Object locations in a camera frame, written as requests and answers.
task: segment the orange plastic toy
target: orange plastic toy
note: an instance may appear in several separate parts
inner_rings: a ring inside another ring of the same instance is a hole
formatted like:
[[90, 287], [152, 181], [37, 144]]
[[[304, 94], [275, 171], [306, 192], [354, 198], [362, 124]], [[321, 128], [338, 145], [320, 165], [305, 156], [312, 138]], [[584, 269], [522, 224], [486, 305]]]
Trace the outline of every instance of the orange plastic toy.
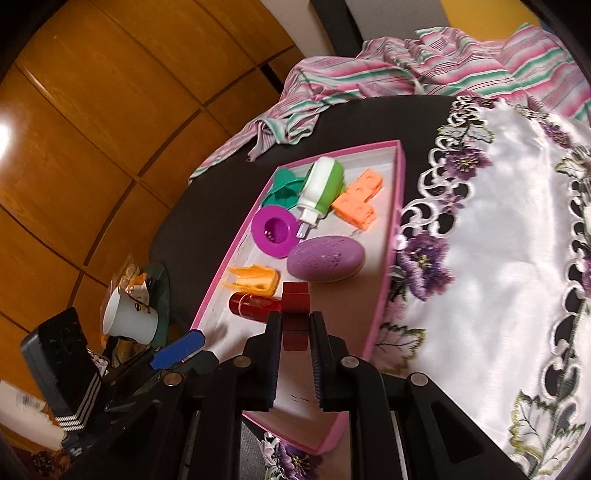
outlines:
[[347, 187], [347, 192], [362, 202], [367, 202], [381, 189], [382, 176], [368, 168], [357, 180]]
[[362, 202], [348, 192], [342, 193], [332, 203], [332, 208], [338, 217], [364, 231], [376, 219], [374, 208], [369, 203]]
[[368, 168], [332, 203], [332, 208], [345, 222], [365, 231], [376, 219], [373, 207], [366, 202], [381, 189], [382, 176]]
[[230, 267], [228, 270], [236, 275], [236, 280], [234, 283], [224, 282], [224, 286], [233, 291], [271, 297], [279, 285], [279, 273], [269, 267], [251, 265], [250, 267]]

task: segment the wood panel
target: wood panel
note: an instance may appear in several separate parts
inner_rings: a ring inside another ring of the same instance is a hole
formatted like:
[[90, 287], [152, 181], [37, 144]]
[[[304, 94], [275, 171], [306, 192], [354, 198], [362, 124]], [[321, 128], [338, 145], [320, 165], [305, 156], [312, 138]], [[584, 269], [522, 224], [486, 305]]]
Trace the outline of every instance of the wood panel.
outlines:
[[269, 62], [269, 67], [271, 67], [273, 72], [275, 72], [275, 75], [277, 75], [282, 82], [285, 82], [291, 69], [303, 59], [304, 56], [300, 52], [300, 49], [298, 47], [293, 47], [279, 55], [276, 59], [271, 60]]
[[0, 308], [26, 330], [68, 306], [78, 270], [0, 209]]
[[69, 0], [17, 63], [82, 134], [131, 174], [198, 107], [170, 72], [87, 0]]
[[82, 325], [82, 331], [88, 340], [88, 348], [96, 353], [102, 352], [100, 345], [100, 324], [102, 322], [100, 306], [105, 299], [106, 292], [107, 287], [84, 275], [73, 304]]
[[0, 203], [83, 265], [131, 178], [59, 114], [14, 66], [0, 84]]
[[172, 207], [187, 188], [189, 175], [227, 139], [228, 134], [211, 115], [202, 112], [162, 152], [142, 180]]
[[197, 0], [230, 32], [256, 64], [294, 43], [260, 0]]
[[21, 353], [21, 342], [26, 336], [26, 330], [0, 313], [0, 380], [43, 398]]
[[257, 69], [216, 98], [207, 110], [231, 135], [272, 107], [279, 94]]
[[152, 238], [169, 210], [142, 186], [136, 185], [100, 240], [88, 272], [108, 284], [128, 254], [144, 265], [149, 261]]
[[254, 65], [194, 0], [92, 0], [202, 102]]

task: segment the soap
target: soap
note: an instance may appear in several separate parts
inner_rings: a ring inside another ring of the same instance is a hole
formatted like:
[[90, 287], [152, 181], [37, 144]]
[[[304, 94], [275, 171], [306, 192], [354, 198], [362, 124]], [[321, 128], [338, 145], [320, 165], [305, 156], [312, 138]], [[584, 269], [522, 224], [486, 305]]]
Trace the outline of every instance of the soap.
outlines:
[[310, 238], [296, 245], [287, 256], [287, 271], [300, 280], [329, 282], [355, 275], [365, 261], [365, 250], [347, 236]]

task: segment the orange block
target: orange block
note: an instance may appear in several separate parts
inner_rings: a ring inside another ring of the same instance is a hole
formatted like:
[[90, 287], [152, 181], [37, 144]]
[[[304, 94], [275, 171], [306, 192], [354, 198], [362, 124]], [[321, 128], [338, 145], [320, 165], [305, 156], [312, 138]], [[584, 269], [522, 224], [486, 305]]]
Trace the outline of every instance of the orange block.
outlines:
[[367, 202], [375, 195], [374, 190], [371, 187], [357, 181], [351, 185], [347, 185], [346, 192], [361, 202]]
[[367, 189], [370, 189], [372, 191], [371, 196], [368, 199], [364, 200], [364, 202], [367, 202], [367, 200], [373, 198], [375, 194], [382, 189], [382, 182], [382, 176], [379, 173], [374, 172], [373, 170], [368, 168], [361, 174], [361, 176], [357, 180], [355, 180], [354, 184], [364, 185]]
[[332, 203], [332, 208], [338, 217], [361, 230], [367, 230], [376, 219], [375, 211], [369, 203], [362, 202], [348, 192], [342, 193]]

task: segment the white cup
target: white cup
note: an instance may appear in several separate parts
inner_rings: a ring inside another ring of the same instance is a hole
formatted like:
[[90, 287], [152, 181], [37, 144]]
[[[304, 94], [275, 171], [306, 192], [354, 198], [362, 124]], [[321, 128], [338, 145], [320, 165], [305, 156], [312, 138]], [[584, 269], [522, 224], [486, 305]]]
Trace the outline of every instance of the white cup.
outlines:
[[154, 338], [157, 327], [156, 309], [135, 301], [120, 287], [113, 291], [105, 308], [103, 333], [133, 338], [147, 345]]

